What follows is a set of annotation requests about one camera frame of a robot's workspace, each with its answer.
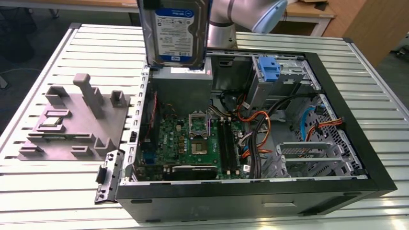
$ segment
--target metal bracket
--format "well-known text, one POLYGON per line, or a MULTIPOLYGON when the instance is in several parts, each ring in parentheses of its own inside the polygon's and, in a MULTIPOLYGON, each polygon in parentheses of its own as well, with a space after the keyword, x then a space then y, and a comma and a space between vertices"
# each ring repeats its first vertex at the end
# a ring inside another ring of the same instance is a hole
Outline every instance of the metal bracket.
POLYGON ((123 150, 115 150, 107 154, 104 166, 100 166, 96 176, 99 187, 96 190, 95 204, 118 203, 115 200, 120 173, 124 162, 123 150))

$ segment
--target slotted metal table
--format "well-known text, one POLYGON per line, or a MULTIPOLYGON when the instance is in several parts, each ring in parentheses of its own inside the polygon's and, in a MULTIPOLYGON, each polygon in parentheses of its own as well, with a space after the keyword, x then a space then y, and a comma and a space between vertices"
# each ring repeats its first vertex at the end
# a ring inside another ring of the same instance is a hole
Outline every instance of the slotted metal table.
MULTIPOLYGON (((0 137, 0 229, 407 229, 409 226, 409 112, 356 46, 340 38, 238 33, 240 48, 315 52, 339 87, 399 190, 326 216, 138 223, 119 204, 95 205, 99 161, 19 161, 19 149, 47 104, 51 85, 78 92, 87 72, 102 93, 123 90, 131 104, 143 89, 142 28, 70 28, 0 137)), ((130 108, 128 115, 136 113, 130 108)), ((123 140, 130 138, 124 130, 123 140)))

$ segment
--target blue clip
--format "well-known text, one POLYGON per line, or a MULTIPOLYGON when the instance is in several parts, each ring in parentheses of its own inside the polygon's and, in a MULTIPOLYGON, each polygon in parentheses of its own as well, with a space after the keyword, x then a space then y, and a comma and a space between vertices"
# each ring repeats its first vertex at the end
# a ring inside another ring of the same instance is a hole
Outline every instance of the blue clip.
POLYGON ((264 74, 264 81, 276 82, 282 73, 276 59, 274 57, 260 57, 259 68, 264 74))

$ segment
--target floor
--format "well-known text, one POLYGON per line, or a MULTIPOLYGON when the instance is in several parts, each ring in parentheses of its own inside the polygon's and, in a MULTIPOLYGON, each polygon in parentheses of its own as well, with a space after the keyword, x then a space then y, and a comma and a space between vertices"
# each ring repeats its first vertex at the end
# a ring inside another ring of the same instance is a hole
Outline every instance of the floor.
MULTIPOLYGON (((3 72, 19 68, 42 70, 72 22, 131 25, 128 14, 118 12, 60 11, 59 19, 52 19, 48 10, 34 9, 32 17, 36 21, 38 31, 28 35, 28 39, 35 48, 35 57, 28 62, 14 64, 0 56, 0 75, 10 83, 10 88, 0 90, 0 134, 40 71, 17 70, 5 74, 3 72)), ((398 59, 395 54, 390 54, 378 70, 403 103, 409 107, 409 62, 398 59)))

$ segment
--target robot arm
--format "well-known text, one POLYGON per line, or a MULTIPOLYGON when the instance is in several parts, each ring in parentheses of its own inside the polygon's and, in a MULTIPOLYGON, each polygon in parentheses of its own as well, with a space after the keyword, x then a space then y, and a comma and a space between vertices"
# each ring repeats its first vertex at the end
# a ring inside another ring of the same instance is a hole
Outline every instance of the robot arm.
POLYGON ((270 33, 286 8, 287 0, 215 0, 211 11, 208 46, 231 48, 236 45, 235 24, 255 33, 270 33))

